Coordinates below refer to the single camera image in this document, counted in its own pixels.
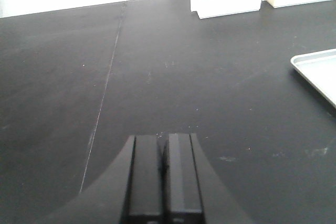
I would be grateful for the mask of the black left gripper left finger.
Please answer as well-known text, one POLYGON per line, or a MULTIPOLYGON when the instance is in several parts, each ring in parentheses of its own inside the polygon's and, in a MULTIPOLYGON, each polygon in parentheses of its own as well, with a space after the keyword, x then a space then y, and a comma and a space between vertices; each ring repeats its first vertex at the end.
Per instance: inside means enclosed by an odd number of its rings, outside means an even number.
POLYGON ((154 135, 131 135, 87 189, 37 223, 163 223, 161 150, 154 135))

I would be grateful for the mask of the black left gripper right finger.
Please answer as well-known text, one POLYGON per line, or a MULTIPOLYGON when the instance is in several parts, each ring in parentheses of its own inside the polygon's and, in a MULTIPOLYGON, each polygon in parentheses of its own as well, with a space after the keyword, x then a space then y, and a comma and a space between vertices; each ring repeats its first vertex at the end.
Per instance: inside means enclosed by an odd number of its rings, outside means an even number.
POLYGON ((196 134, 170 134, 164 166, 165 223, 253 223, 212 168, 196 134))

